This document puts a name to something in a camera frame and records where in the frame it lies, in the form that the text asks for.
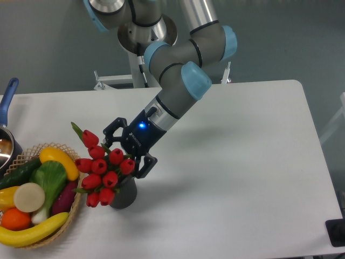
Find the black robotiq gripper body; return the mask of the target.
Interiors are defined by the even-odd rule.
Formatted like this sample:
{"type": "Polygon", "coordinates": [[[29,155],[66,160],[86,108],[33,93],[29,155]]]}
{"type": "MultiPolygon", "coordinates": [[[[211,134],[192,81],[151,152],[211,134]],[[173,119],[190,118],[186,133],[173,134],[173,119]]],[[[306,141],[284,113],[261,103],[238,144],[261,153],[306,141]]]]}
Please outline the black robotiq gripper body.
{"type": "Polygon", "coordinates": [[[121,147],[132,157],[145,156],[149,150],[166,134],[150,119],[157,110],[145,110],[122,131],[121,147]]]}

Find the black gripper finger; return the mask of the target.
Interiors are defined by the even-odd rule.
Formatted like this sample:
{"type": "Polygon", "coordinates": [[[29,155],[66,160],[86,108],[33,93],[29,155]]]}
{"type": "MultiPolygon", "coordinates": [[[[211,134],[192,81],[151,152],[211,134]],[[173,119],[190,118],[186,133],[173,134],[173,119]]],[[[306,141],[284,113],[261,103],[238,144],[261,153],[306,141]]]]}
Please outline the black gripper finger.
{"type": "Polygon", "coordinates": [[[136,156],[133,177],[137,179],[145,178],[152,168],[157,164],[158,159],[149,153],[145,155],[136,156]]]}
{"type": "Polygon", "coordinates": [[[122,117],[116,118],[114,121],[112,121],[104,130],[103,134],[105,135],[105,138],[103,140],[103,144],[106,147],[111,147],[114,142],[122,142],[124,141],[124,137],[122,135],[115,136],[114,133],[119,129],[123,128],[125,129],[127,127],[127,120],[122,117]]]}

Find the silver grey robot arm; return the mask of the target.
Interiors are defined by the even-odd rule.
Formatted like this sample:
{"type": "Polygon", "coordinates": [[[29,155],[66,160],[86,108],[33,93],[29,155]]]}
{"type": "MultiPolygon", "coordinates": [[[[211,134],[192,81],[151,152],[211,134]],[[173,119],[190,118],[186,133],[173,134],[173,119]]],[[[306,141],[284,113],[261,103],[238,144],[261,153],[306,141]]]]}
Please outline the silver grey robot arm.
{"type": "Polygon", "coordinates": [[[104,129],[106,146],[119,142],[140,179],[157,162],[149,150],[211,87],[203,66],[234,55],[237,38],[219,24],[211,1],[180,1],[190,39],[179,46],[176,26],[160,1],[84,1],[84,6],[99,30],[118,29],[122,47],[143,59],[141,72],[148,71],[161,87],[131,123],[117,118],[104,129]]]}

